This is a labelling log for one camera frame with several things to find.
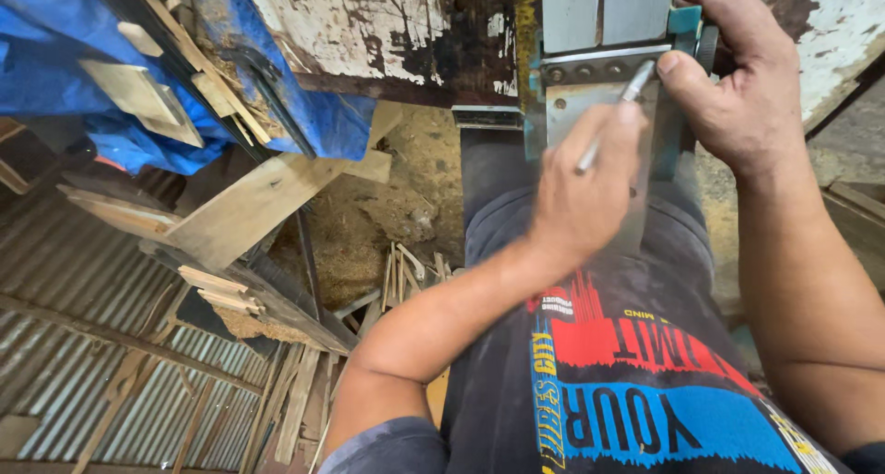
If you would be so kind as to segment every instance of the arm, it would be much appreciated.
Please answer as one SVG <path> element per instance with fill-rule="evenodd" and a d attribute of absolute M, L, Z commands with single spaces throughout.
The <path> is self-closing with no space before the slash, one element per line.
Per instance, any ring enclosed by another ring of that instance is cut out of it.
<path fill-rule="evenodd" d="M 356 434 L 401 416 L 430 418 L 424 386 L 524 299 L 554 284 L 617 232 L 626 214 L 639 106 L 596 106 L 555 151 L 544 154 L 528 234 L 488 261 L 425 290 L 378 321 L 350 355 L 326 436 L 331 453 Z M 574 173 L 600 134 L 596 164 Z"/>
<path fill-rule="evenodd" d="M 805 150 L 796 48 L 760 0 L 702 4 L 735 54 L 714 85 L 679 52 L 658 72 L 736 176 L 743 306 L 781 406 L 840 455 L 885 439 L 885 307 L 824 208 Z"/>

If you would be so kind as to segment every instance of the blue tarp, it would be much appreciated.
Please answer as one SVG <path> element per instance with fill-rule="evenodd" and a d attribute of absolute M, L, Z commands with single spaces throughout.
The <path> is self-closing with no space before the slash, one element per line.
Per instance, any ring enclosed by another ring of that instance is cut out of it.
<path fill-rule="evenodd" d="M 251 0 L 211 2 L 212 20 L 205 23 L 210 38 L 216 45 L 221 39 L 227 46 L 249 45 L 283 72 L 275 88 L 317 154 L 362 159 L 374 99 L 302 90 Z M 201 5 L 195 0 L 198 15 Z M 0 115 L 79 114 L 98 153 L 128 172 L 152 165 L 193 174 L 234 139 L 157 59 L 139 53 L 117 31 L 117 23 L 101 0 L 0 0 Z M 78 64 L 86 57 L 147 67 L 178 97 L 205 148 L 150 132 L 134 116 L 117 109 Z M 253 95 L 251 85 L 244 84 L 247 95 Z M 269 147 L 297 151 L 287 138 L 274 139 Z"/>

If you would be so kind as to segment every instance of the hand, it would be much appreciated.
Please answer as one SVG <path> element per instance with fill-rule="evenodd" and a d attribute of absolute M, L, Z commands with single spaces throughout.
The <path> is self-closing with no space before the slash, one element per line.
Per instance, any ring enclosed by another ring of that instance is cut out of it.
<path fill-rule="evenodd" d="M 684 0 L 720 27 L 737 69 L 714 85 L 680 51 L 658 60 L 658 75 L 704 148 L 738 179 L 770 174 L 805 158 L 799 56 L 761 0 Z"/>
<path fill-rule="evenodd" d="M 543 154 L 528 242 L 571 269 L 612 240 L 629 205 L 639 135 L 648 124 L 632 102 L 584 112 L 566 140 Z M 596 159 L 586 174 L 578 175 L 578 160 L 594 139 Z"/>

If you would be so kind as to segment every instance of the blue graphic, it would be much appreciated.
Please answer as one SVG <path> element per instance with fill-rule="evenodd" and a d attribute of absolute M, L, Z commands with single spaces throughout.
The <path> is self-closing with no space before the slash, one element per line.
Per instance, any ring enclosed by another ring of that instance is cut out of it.
<path fill-rule="evenodd" d="M 608 456 L 650 467 L 706 456 L 744 457 L 802 471 L 753 401 L 735 392 L 629 383 L 559 383 L 559 389 L 566 458 Z"/>

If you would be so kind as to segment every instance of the black t-shirt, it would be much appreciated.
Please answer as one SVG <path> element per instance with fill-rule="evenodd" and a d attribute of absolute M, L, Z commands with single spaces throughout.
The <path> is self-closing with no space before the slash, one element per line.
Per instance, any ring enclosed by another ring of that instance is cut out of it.
<path fill-rule="evenodd" d="M 468 264 L 530 217 L 528 189 L 485 207 L 467 231 Z M 638 257 L 597 254 L 452 364 L 439 433 L 401 417 L 320 472 L 850 472 L 750 384 L 712 283 L 703 228 L 650 197 Z M 881 450 L 844 460 L 881 472 Z"/>

